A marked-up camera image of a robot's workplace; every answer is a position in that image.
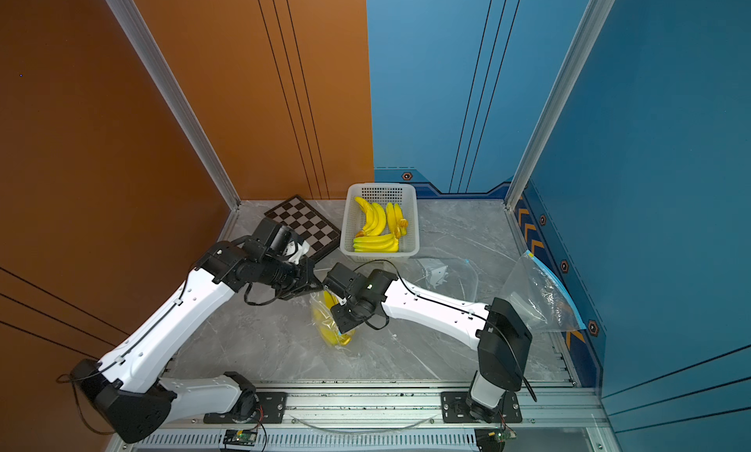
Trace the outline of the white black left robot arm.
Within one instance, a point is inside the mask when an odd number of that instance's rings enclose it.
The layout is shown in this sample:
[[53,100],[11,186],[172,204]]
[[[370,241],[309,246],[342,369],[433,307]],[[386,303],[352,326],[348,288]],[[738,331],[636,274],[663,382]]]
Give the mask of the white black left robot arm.
[[85,397],[126,443],[165,423],[204,414],[240,424],[259,421],[256,388],[237,372],[196,380],[162,374],[184,342],[239,291],[261,284],[273,289],[277,301],[319,291],[309,250],[305,238],[270,218],[248,236],[214,244],[129,338],[99,360],[81,360],[57,383],[70,385],[74,398]]

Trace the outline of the clear zip bag blue seal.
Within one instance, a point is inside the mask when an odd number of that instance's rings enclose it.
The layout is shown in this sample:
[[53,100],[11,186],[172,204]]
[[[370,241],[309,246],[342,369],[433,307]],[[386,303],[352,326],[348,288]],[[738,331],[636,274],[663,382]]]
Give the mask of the clear zip bag blue seal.
[[561,280],[529,250],[516,260],[501,298],[512,305],[533,335],[586,328]]

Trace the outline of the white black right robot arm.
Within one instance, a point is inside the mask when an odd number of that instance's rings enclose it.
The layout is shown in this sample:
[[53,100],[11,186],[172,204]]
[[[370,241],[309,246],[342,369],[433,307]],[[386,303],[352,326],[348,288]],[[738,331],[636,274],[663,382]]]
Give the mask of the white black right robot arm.
[[522,389],[537,398],[525,377],[533,335],[509,301],[460,301],[407,282],[397,269],[365,276],[341,263],[328,272],[324,288],[338,299],[332,318],[342,333],[377,315],[430,328],[475,351],[478,367],[465,398],[473,420],[500,422],[510,397]]

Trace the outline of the yellow green banana bunch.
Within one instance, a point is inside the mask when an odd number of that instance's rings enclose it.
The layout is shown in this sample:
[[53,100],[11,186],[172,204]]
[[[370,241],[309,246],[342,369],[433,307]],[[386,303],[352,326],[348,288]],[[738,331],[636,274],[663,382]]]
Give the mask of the yellow green banana bunch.
[[407,234],[409,221],[404,217],[400,205],[398,203],[388,203],[385,212],[389,233],[396,239],[404,237]]

